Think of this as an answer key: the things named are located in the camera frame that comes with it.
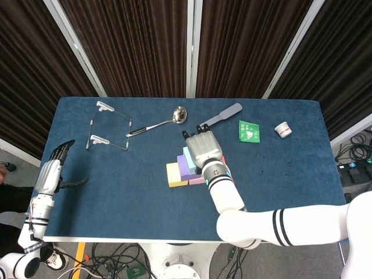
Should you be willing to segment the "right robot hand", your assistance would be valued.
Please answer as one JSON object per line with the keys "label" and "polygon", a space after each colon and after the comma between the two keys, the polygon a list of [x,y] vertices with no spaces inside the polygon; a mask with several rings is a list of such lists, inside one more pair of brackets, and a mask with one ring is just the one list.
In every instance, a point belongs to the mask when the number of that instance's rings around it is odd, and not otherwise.
{"label": "right robot hand", "polygon": [[198,125],[197,133],[192,135],[183,130],[182,136],[197,168],[203,169],[207,162],[222,159],[222,148],[208,124]]}

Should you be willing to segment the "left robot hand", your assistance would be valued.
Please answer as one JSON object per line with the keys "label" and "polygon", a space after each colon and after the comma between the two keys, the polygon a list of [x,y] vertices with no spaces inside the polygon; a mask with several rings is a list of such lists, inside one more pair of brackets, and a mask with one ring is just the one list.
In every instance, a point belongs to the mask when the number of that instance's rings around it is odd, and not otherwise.
{"label": "left robot hand", "polygon": [[61,175],[67,153],[75,140],[64,142],[57,146],[51,153],[49,160],[46,161],[39,173],[35,190],[39,194],[55,195],[60,189],[74,188],[84,185],[89,178],[84,178],[76,182],[64,182]]}

